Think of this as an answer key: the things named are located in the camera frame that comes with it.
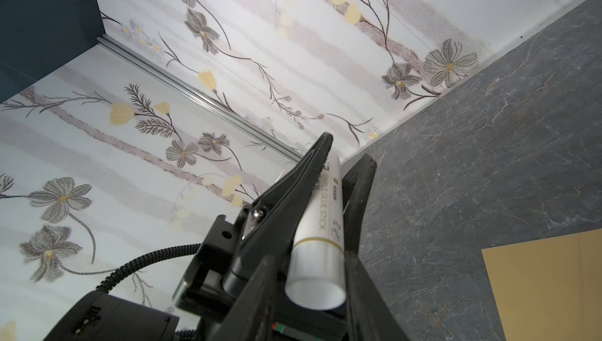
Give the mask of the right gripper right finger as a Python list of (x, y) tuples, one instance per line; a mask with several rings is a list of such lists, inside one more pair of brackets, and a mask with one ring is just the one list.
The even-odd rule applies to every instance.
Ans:
[(345, 274), (348, 339), (408, 341), (408, 336), (353, 251), (345, 253)]

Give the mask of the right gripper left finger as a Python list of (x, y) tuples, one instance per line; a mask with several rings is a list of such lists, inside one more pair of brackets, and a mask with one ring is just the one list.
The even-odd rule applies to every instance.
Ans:
[(210, 340), (272, 340), (276, 289), (276, 262), (268, 255)]

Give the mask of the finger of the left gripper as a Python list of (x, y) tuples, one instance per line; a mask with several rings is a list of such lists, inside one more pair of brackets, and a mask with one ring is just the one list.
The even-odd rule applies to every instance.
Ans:
[(362, 224), (377, 163), (364, 154), (343, 177), (344, 250), (359, 253)]

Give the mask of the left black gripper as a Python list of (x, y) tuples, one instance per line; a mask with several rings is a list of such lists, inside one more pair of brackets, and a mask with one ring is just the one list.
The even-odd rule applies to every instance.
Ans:
[[(208, 339), (224, 322), (235, 297), (242, 294), (263, 258), (272, 256), (275, 270), (280, 270), (333, 140), (332, 134), (321, 134), (305, 156), (252, 203), (249, 214), (261, 211), (263, 219), (239, 246), (241, 217), (230, 223), (219, 215), (213, 222), (174, 293), (178, 308), (201, 318), (202, 339)], [(333, 311), (303, 309), (286, 297), (284, 289), (285, 275), (278, 272), (274, 340), (347, 339), (343, 307)]]

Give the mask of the white glue stick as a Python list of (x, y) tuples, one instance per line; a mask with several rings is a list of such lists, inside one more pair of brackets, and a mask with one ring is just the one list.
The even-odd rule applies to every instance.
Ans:
[(346, 301), (340, 157), (329, 152), (293, 239), (285, 294), (313, 311)]

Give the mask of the brown kraft envelope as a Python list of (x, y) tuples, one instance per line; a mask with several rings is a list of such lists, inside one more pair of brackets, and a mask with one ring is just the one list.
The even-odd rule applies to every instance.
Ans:
[(601, 231), (482, 252), (508, 340), (601, 338)]

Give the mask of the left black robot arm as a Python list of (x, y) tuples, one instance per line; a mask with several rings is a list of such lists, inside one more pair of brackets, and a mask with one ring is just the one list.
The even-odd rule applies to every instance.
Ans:
[[(218, 216), (204, 241), (136, 258), (81, 298), (50, 340), (403, 340), (358, 257), (376, 162), (341, 175), (333, 137), (322, 134), (296, 166), (234, 223)], [(179, 318), (111, 295), (149, 265), (189, 256), (174, 301)]]

